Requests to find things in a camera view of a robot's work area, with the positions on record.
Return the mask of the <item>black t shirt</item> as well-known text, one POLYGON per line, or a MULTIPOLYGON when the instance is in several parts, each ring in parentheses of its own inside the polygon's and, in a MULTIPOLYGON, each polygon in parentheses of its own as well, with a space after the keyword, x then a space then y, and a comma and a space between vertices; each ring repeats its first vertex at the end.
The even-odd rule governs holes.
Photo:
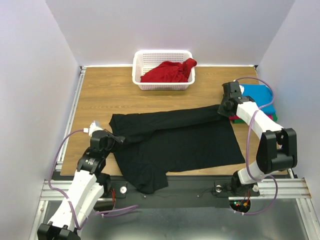
POLYGON ((244 163, 233 127, 218 108, 114 114, 112 132, 125 138, 114 152, 123 177, 152 194, 169 185, 168 172, 244 163))

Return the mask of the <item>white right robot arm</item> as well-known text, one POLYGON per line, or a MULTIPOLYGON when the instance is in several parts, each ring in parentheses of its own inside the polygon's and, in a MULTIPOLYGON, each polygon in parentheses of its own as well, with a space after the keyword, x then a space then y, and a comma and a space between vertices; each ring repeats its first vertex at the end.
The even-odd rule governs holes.
POLYGON ((259 138, 255 161, 246 160, 246 166, 231 178, 231 192, 242 195, 270 174, 297 166, 297 133, 277 124, 263 112, 263 108, 273 104, 273 99, 258 106, 251 96, 243 95, 237 79, 223 83, 222 87, 218 113, 224 117, 239 117, 248 125, 248 132, 254 132, 259 138))

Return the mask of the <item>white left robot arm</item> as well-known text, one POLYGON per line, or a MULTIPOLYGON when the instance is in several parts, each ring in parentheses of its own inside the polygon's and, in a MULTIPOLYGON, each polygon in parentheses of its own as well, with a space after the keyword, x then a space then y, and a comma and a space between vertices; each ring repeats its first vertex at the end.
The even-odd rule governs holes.
POLYGON ((48 180, 50 190, 60 193, 63 200, 48 223, 38 227, 40 240, 79 240, 98 199, 111 193, 108 176, 102 171, 108 155, 124 143, 125 137, 95 124, 81 132, 90 136, 90 143, 78 161, 69 189, 54 187, 52 180, 48 180))

